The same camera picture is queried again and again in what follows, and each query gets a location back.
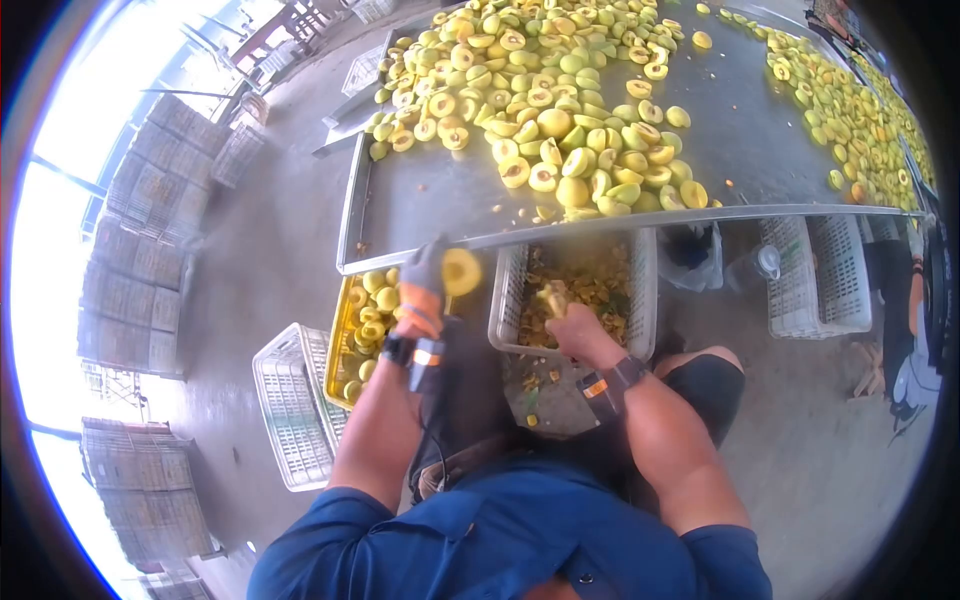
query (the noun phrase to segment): orange glove cuff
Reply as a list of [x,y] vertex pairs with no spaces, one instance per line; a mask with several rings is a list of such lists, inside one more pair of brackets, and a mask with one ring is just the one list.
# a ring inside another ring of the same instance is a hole
[[409,319],[431,338],[439,339],[440,332],[444,328],[444,322],[441,320],[443,312],[441,299],[430,290],[405,281],[401,281],[397,289],[400,292],[397,320]]

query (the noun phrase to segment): water bottle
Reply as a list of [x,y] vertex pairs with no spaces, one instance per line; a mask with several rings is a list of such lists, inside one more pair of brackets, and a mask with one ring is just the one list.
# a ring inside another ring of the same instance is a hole
[[727,265],[724,277],[737,294],[757,287],[760,282],[780,278],[780,252],[773,246],[758,245]]

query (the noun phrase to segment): shirt pocket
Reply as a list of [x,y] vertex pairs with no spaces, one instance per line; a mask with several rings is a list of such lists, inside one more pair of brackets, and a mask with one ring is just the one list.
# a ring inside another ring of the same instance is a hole
[[473,492],[440,492],[406,513],[374,525],[370,533],[431,531],[449,541],[461,540],[473,529],[484,500]]

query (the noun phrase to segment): concrete floor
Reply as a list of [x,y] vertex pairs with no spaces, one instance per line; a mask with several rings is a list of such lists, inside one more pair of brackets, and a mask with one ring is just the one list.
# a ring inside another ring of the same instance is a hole
[[[392,19],[430,7],[407,5]],[[196,440],[194,479],[209,529],[228,556],[191,563],[221,600],[244,597],[255,563],[246,542],[266,547],[316,496],[288,492],[280,479],[251,360],[291,322],[326,329],[333,317],[340,282],[333,256],[351,149],[323,159],[310,153],[325,138],[322,117],[339,102],[329,90],[340,89],[351,57],[382,41],[382,31],[364,36],[358,29],[349,25],[349,41],[330,42],[336,50],[268,95],[269,147],[239,188],[208,210],[209,234],[183,309],[187,382],[144,386],[153,418]],[[736,252],[756,228],[740,224],[724,235]],[[691,348],[725,345],[745,366],[746,393],[722,454],[776,596],[830,598],[870,559],[896,515],[932,411],[888,447],[887,405],[846,401],[863,368],[850,338],[774,340],[762,294],[693,294],[661,280],[661,313],[667,306]]]

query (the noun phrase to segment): green leaf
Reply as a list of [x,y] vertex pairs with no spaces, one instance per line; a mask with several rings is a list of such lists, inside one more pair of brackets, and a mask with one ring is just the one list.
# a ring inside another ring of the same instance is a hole
[[630,299],[619,292],[611,292],[610,305],[616,314],[624,317],[630,314]]
[[540,388],[534,388],[527,393],[526,398],[526,408],[524,409],[529,415],[533,413],[534,407],[537,406],[537,397],[540,395]]

